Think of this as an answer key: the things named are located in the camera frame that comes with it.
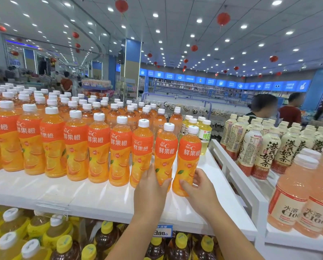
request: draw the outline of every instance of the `price tag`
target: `price tag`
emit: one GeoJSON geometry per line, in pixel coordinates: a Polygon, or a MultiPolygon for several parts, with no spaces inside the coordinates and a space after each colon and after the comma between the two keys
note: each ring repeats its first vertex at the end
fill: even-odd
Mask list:
{"type": "Polygon", "coordinates": [[[154,237],[172,237],[172,225],[158,225],[154,237]]]}

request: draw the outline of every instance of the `blue sign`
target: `blue sign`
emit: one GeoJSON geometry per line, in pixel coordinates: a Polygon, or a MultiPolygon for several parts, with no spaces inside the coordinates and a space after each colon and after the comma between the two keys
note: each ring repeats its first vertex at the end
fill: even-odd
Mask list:
{"type": "Polygon", "coordinates": [[[154,77],[154,71],[153,70],[147,70],[147,76],[154,77]]]}
{"type": "Polygon", "coordinates": [[[309,88],[309,85],[311,83],[311,80],[301,80],[298,84],[298,87],[296,89],[297,92],[306,92],[309,88]]]}
{"type": "Polygon", "coordinates": [[[194,83],[195,82],[195,76],[194,75],[186,75],[185,76],[185,81],[194,83]]]}
{"type": "Polygon", "coordinates": [[[195,83],[197,84],[204,84],[206,81],[206,78],[203,78],[203,77],[196,77],[195,79],[195,83]]]}
{"type": "Polygon", "coordinates": [[[218,79],[216,82],[216,86],[217,87],[225,87],[225,83],[226,83],[225,80],[218,79]]]}
{"type": "Polygon", "coordinates": [[[263,89],[262,90],[272,90],[272,82],[266,82],[263,83],[263,89]]]}
{"type": "Polygon", "coordinates": [[[256,83],[249,83],[249,90],[255,90],[256,83]]]}
{"type": "Polygon", "coordinates": [[[164,78],[174,80],[175,79],[175,74],[173,74],[173,73],[165,73],[164,78]]]}
{"type": "Polygon", "coordinates": [[[295,91],[299,81],[286,81],[283,91],[295,91]]]}
{"type": "Polygon", "coordinates": [[[146,75],[147,74],[147,70],[140,68],[140,75],[146,75]]]}
{"type": "Polygon", "coordinates": [[[236,88],[236,86],[237,86],[237,82],[233,82],[233,81],[227,82],[227,88],[236,88]]]}
{"type": "Polygon", "coordinates": [[[184,81],[185,75],[176,74],[175,80],[184,81]]]}
{"type": "Polygon", "coordinates": [[[154,77],[164,79],[164,72],[154,71],[154,77]]]}
{"type": "Polygon", "coordinates": [[[206,85],[214,86],[216,84],[216,80],[213,78],[206,78],[206,85]]]}
{"type": "Polygon", "coordinates": [[[272,91],[282,91],[284,88],[283,81],[278,81],[278,82],[269,82],[271,83],[272,91]]]}
{"type": "Polygon", "coordinates": [[[237,88],[238,89],[244,89],[244,87],[245,87],[245,83],[237,82],[237,88]]]}

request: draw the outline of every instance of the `man in red shirt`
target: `man in red shirt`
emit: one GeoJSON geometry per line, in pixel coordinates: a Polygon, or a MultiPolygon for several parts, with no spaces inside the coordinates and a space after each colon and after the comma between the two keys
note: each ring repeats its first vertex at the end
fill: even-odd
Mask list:
{"type": "Polygon", "coordinates": [[[305,100],[303,93],[292,93],[288,98],[288,105],[281,107],[278,111],[280,113],[280,118],[283,121],[289,122],[288,127],[291,127],[293,122],[301,123],[301,111],[299,107],[305,100]]]}

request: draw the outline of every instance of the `white shelf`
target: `white shelf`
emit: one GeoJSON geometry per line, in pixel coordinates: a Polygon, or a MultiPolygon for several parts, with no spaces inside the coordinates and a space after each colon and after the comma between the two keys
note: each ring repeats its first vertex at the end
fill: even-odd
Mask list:
{"type": "MultiPolygon", "coordinates": [[[[218,199],[235,224],[254,241],[257,229],[236,199],[209,150],[200,157],[202,168],[213,183],[218,199]]],[[[174,163],[172,176],[176,174],[174,163]]],[[[129,223],[133,213],[134,188],[129,184],[114,187],[108,181],[91,183],[88,179],[72,182],[67,177],[51,179],[46,175],[30,176],[24,171],[9,173],[0,170],[0,204],[37,209],[47,213],[75,215],[99,220],[129,223]]],[[[167,195],[161,223],[173,224],[174,230],[213,235],[210,226],[172,190],[167,195]]]]}

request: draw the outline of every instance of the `drink display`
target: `drink display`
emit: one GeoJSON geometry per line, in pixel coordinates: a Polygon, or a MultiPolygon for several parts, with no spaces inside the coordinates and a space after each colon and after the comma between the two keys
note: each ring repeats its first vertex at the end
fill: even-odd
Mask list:
{"type": "Polygon", "coordinates": [[[180,107],[175,107],[174,113],[171,115],[169,122],[173,123],[175,125],[174,134],[176,135],[176,137],[178,139],[179,134],[181,132],[181,128],[182,128],[182,122],[183,122],[180,107]]]}
{"type": "Polygon", "coordinates": [[[24,170],[29,175],[43,174],[46,158],[40,133],[41,115],[37,113],[35,104],[24,104],[23,111],[17,121],[17,131],[22,145],[24,170]]]}
{"type": "Polygon", "coordinates": [[[107,115],[107,125],[112,129],[117,125],[117,117],[120,116],[120,112],[118,111],[118,105],[115,103],[111,104],[111,110],[107,115]]]}
{"type": "Polygon", "coordinates": [[[311,193],[294,225],[299,233],[317,238],[323,230],[323,166],[311,179],[311,193]]]}
{"type": "Polygon", "coordinates": [[[213,251],[214,242],[211,237],[204,235],[201,240],[198,240],[192,249],[192,259],[216,260],[215,252],[213,251]]]}
{"type": "Polygon", "coordinates": [[[173,133],[175,125],[165,123],[164,131],[155,139],[155,172],[160,185],[172,176],[172,165],[176,158],[178,139],[173,133]]]}
{"type": "Polygon", "coordinates": [[[138,128],[132,135],[133,166],[131,168],[130,185],[136,188],[142,174],[148,170],[152,158],[153,133],[149,129],[149,120],[140,119],[138,128]]]}
{"type": "Polygon", "coordinates": [[[231,126],[226,152],[234,161],[237,160],[239,148],[245,136],[247,126],[248,122],[246,122],[243,117],[238,117],[237,122],[231,126]]]}
{"type": "Polygon", "coordinates": [[[108,154],[111,130],[104,120],[105,114],[94,113],[94,122],[88,129],[88,178],[94,183],[101,183],[108,180],[108,154]]]}
{"type": "Polygon", "coordinates": [[[190,185],[193,184],[193,177],[201,152],[201,140],[197,136],[198,132],[199,127],[190,125],[188,134],[179,141],[176,176],[172,182],[172,191],[178,196],[188,196],[179,183],[180,179],[185,180],[190,185]]]}
{"type": "Polygon", "coordinates": [[[65,221],[64,217],[59,214],[52,215],[50,223],[51,226],[42,236],[42,245],[55,250],[60,238],[65,235],[72,235],[73,225],[70,221],[65,221]]]}
{"type": "Polygon", "coordinates": [[[135,131],[138,128],[138,116],[135,114],[134,106],[128,105],[128,111],[124,114],[128,118],[128,125],[131,131],[135,131]]]}
{"type": "Polygon", "coordinates": [[[231,130],[231,127],[236,123],[236,118],[237,118],[236,114],[231,114],[230,118],[224,124],[223,136],[222,136],[222,139],[220,140],[220,145],[223,147],[223,149],[226,149],[226,145],[228,144],[228,141],[229,141],[230,130],[231,130]]]}
{"type": "Polygon", "coordinates": [[[178,233],[169,242],[167,249],[168,260],[190,259],[191,252],[187,246],[188,238],[184,233],[178,233]]]}
{"type": "Polygon", "coordinates": [[[52,250],[41,247],[39,240],[32,239],[23,245],[21,254],[23,259],[47,260],[50,258],[52,250]]]}
{"type": "Polygon", "coordinates": [[[3,169],[8,172],[24,169],[23,153],[17,131],[18,117],[12,101],[0,101],[1,162],[3,169]]]}
{"type": "Polygon", "coordinates": [[[199,127],[198,137],[201,140],[201,152],[200,155],[205,155],[208,143],[211,139],[211,121],[203,120],[199,127]]]}
{"type": "Polygon", "coordinates": [[[35,216],[30,220],[26,230],[30,239],[42,240],[42,236],[50,227],[50,219],[45,213],[34,211],[35,216]]]}
{"type": "Polygon", "coordinates": [[[64,235],[57,241],[57,249],[52,252],[50,260],[79,259],[81,247],[70,235],[64,235]]]}
{"type": "Polygon", "coordinates": [[[246,176],[251,175],[256,156],[263,143],[263,137],[260,133],[261,130],[262,125],[258,123],[253,124],[252,130],[246,132],[242,141],[242,147],[237,158],[237,165],[246,176]]]}
{"type": "Polygon", "coordinates": [[[94,113],[92,112],[92,104],[82,105],[82,120],[89,126],[94,122],[94,113]]]}
{"type": "Polygon", "coordinates": [[[286,169],[292,164],[296,150],[300,146],[298,127],[291,127],[289,132],[283,135],[281,147],[272,161],[271,169],[275,173],[284,174],[286,169]]]}
{"type": "Polygon", "coordinates": [[[80,110],[71,110],[70,118],[64,127],[67,177],[72,181],[81,181],[88,177],[88,126],[82,120],[80,110]]]}
{"type": "Polygon", "coordinates": [[[0,238],[0,260],[21,259],[20,251],[26,241],[20,239],[16,232],[9,232],[0,238]]]}
{"type": "Polygon", "coordinates": [[[117,187],[127,184],[130,176],[129,156],[132,147],[132,132],[127,123],[127,117],[118,116],[117,125],[110,132],[109,180],[110,184],[117,187]]]}
{"type": "Polygon", "coordinates": [[[20,239],[27,236],[26,228],[30,219],[23,215],[23,210],[18,208],[8,209],[3,213],[3,223],[0,225],[0,237],[8,232],[16,232],[20,239]]]}
{"type": "Polygon", "coordinates": [[[192,118],[193,116],[191,115],[186,115],[184,121],[182,122],[182,127],[181,127],[181,131],[179,133],[179,139],[181,140],[181,138],[185,135],[186,132],[186,127],[189,126],[189,119],[192,118]]]}
{"type": "Polygon", "coordinates": [[[289,232],[311,192],[311,178],[319,162],[306,155],[298,154],[285,174],[278,179],[269,202],[268,223],[289,232]]]}
{"type": "Polygon", "coordinates": [[[47,107],[40,123],[40,133],[46,157],[45,174],[50,178],[66,175],[66,146],[64,142],[64,120],[57,107],[47,107]]]}
{"type": "Polygon", "coordinates": [[[267,179],[273,159],[281,146],[279,128],[271,127],[270,132],[263,136],[263,143],[252,170],[252,176],[257,179],[267,179]]]}
{"type": "Polygon", "coordinates": [[[148,245],[146,257],[150,259],[164,259],[166,254],[165,240],[161,237],[153,237],[148,245]]]}
{"type": "Polygon", "coordinates": [[[98,254],[105,258],[113,249],[121,232],[119,228],[113,225],[113,222],[103,221],[101,229],[99,229],[94,237],[94,244],[96,245],[98,254]]]}

